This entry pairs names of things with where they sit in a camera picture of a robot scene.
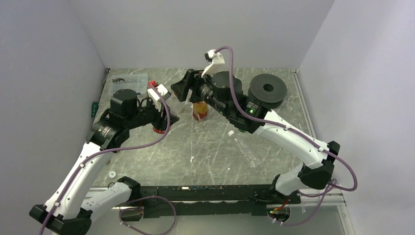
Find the clear bottle red label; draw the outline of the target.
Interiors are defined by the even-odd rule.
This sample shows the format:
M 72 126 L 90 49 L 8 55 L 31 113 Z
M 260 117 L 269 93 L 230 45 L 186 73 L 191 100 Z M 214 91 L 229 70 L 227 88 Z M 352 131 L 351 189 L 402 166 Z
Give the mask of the clear bottle red label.
M 161 134 L 161 135 L 164 134 L 165 132 L 170 131 L 170 130 L 171 130 L 171 128 L 167 128 L 166 130 L 159 130 L 159 129 L 153 127 L 153 131 L 158 133 L 158 134 Z

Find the gold red tea bottle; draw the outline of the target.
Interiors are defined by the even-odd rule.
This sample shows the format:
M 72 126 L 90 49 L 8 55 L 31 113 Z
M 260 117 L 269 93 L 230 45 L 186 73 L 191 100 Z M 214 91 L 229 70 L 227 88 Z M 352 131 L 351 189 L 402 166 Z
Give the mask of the gold red tea bottle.
M 208 105 L 202 101 L 192 104 L 192 116 L 197 121 L 202 121 L 208 115 Z

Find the white tea bottle cap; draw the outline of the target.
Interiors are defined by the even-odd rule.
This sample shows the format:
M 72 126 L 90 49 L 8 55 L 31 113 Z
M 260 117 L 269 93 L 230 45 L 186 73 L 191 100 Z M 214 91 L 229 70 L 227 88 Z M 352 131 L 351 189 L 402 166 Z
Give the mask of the white tea bottle cap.
M 116 176 L 116 172 L 115 171 L 110 171 L 108 174 L 109 178 L 114 178 Z

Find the clear bottle white cap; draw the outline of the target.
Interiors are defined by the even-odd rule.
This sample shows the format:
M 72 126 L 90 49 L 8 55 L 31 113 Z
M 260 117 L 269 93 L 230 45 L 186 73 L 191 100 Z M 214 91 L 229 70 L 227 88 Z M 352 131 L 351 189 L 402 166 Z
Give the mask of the clear bottle white cap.
M 256 168 L 262 164 L 262 161 L 254 153 L 250 143 L 240 134 L 230 130 L 228 136 L 231 142 L 235 145 L 235 148 L 240 152 L 241 157 L 247 162 L 249 167 Z

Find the ribbed coffee latte bottle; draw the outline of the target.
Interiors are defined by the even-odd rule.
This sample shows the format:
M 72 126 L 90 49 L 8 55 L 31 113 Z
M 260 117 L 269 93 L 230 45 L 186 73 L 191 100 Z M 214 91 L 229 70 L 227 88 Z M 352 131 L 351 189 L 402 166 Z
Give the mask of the ribbed coffee latte bottle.
M 180 114 L 185 110 L 186 102 L 185 101 L 183 101 L 183 102 L 179 101 L 179 99 L 177 97 L 175 99 L 176 99 L 175 110 L 176 110 L 177 114 Z

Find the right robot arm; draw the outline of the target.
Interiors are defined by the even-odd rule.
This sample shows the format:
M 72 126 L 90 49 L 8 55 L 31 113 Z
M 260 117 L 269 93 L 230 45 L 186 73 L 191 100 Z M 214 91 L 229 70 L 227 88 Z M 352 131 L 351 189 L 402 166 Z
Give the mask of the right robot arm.
M 235 128 L 266 138 L 301 160 L 300 165 L 273 179 L 269 192 L 275 203 L 306 187 L 322 190 L 329 186 L 340 149 L 338 143 L 314 139 L 277 114 L 275 108 L 283 97 L 276 92 L 283 85 L 279 77 L 263 73 L 252 79 L 245 93 L 242 81 L 228 71 L 208 74 L 188 69 L 170 86 L 179 101 L 203 101 Z

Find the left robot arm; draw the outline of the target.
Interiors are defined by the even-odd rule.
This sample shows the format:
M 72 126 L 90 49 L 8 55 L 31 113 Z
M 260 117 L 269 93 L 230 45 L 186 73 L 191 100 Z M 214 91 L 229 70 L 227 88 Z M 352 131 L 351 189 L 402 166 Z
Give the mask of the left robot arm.
M 133 206 L 140 201 L 140 183 L 126 176 L 90 199 L 86 195 L 107 162 L 124 150 L 123 143 L 132 129 L 150 124 L 166 134 L 178 121 L 166 103 L 170 95 L 164 85 L 150 86 L 142 99 L 131 89 L 113 94 L 108 109 L 93 124 L 65 180 L 45 203 L 30 210 L 30 216 L 41 224 L 41 234 L 49 229 L 58 235 L 84 235 L 112 207 L 122 203 Z

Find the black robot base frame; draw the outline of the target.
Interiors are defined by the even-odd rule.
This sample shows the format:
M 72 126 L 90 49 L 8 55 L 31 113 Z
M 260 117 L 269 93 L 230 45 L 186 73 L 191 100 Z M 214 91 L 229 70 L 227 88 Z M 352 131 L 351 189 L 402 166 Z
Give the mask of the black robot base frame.
M 121 206 L 141 207 L 144 218 L 170 215 L 250 214 L 266 216 L 273 207 L 299 205 L 297 192 L 280 196 L 270 185 L 141 186 Z

